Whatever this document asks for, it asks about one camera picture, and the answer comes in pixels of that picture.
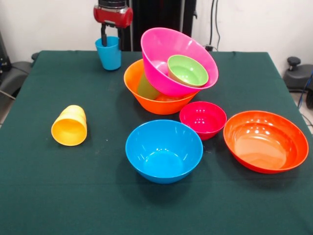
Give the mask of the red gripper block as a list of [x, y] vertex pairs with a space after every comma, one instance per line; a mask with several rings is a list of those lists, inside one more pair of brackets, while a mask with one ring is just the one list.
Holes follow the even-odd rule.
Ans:
[[93, 8], [93, 15], [98, 23], [101, 23], [101, 43], [107, 46], [106, 24], [118, 28], [119, 49], [124, 50], [124, 28], [131, 25], [133, 10], [129, 7], [121, 9], [104, 8], [96, 5]]

